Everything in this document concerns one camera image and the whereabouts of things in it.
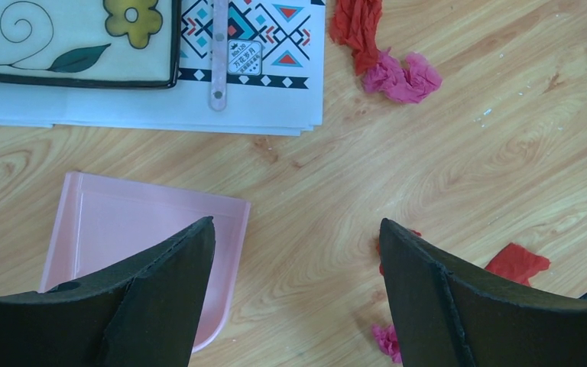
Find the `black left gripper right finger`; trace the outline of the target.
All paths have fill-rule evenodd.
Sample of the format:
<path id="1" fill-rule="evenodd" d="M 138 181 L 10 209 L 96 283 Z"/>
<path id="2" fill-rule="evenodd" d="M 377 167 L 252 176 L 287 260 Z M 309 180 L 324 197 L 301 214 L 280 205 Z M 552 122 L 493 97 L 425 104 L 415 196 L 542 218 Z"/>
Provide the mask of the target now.
<path id="1" fill-rule="evenodd" d="M 379 244 L 405 366 L 587 366 L 587 300 L 499 277 L 389 219 Z"/>

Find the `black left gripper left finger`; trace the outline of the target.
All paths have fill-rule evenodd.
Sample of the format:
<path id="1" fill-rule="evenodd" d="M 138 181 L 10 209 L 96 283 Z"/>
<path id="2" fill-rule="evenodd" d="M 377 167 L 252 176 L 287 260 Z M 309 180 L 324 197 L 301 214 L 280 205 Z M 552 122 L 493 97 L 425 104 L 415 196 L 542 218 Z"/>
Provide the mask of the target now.
<path id="1" fill-rule="evenodd" d="M 49 291 L 0 297 L 0 366 L 186 366 L 216 248 L 211 217 Z"/>

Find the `pink dustpan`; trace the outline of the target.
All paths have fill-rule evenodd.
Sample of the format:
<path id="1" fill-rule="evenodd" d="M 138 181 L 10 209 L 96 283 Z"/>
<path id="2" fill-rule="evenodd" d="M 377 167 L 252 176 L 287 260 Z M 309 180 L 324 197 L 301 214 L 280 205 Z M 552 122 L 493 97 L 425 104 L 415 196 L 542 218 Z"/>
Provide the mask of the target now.
<path id="1" fill-rule="evenodd" d="M 250 209 L 230 196 L 71 171 L 39 290 L 99 271 L 211 216 L 216 249 L 193 346 L 199 352 L 228 319 Z"/>

